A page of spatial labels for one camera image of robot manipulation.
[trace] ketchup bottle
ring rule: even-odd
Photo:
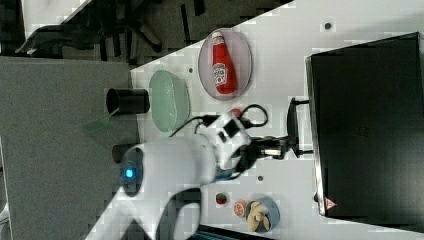
[[[212,43],[212,67],[216,89],[221,94],[230,94],[237,90],[237,77],[222,33],[214,32]]]

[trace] food item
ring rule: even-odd
[[[267,231],[270,229],[269,219],[266,216],[268,208],[260,202],[253,202],[250,205],[250,213],[247,217],[247,227],[249,232],[254,232],[259,226],[260,222],[264,222],[264,227]]]
[[[216,203],[218,203],[219,205],[223,205],[227,203],[227,196],[225,196],[225,194],[223,193],[218,193],[215,199],[216,199]]]
[[[244,200],[236,202],[233,207],[234,213],[239,217],[246,216],[246,205],[247,202]]]
[[[238,108],[233,108],[233,109],[231,109],[230,112],[232,112],[234,114],[234,116],[236,116],[236,117],[240,117],[241,116],[241,111]]]
[[[221,32],[212,34],[212,43],[212,67],[216,89],[221,94],[230,94],[237,90],[237,76]]]

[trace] blue light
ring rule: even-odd
[[[132,169],[127,169],[127,170],[125,171],[125,176],[127,176],[127,178],[132,178],[132,177],[134,177],[134,170],[132,170]]]

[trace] red object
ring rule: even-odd
[[[245,200],[236,202],[233,206],[234,213],[239,217],[245,217],[246,206],[247,206],[247,202]]]
[[[233,108],[233,109],[231,109],[230,112],[232,112],[234,114],[234,116],[236,116],[236,117],[240,117],[241,116],[241,111],[238,108]]]
[[[215,197],[215,200],[216,200],[216,203],[222,205],[227,202],[227,196],[225,196],[225,194],[223,193],[218,193]]]
[[[230,94],[237,90],[237,76],[222,33],[214,32],[212,43],[212,67],[216,89],[221,94]]]
[[[333,201],[331,201],[328,198],[325,198],[325,205],[326,205],[326,210],[330,210],[331,208],[337,206],[337,204],[335,204]]]

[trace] warning label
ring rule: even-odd
[[[325,209],[326,210],[329,210],[329,209],[331,209],[331,208],[333,208],[333,207],[335,207],[335,206],[337,206],[337,204],[335,204],[333,201],[331,201],[330,199],[328,199],[328,198],[325,198]]]

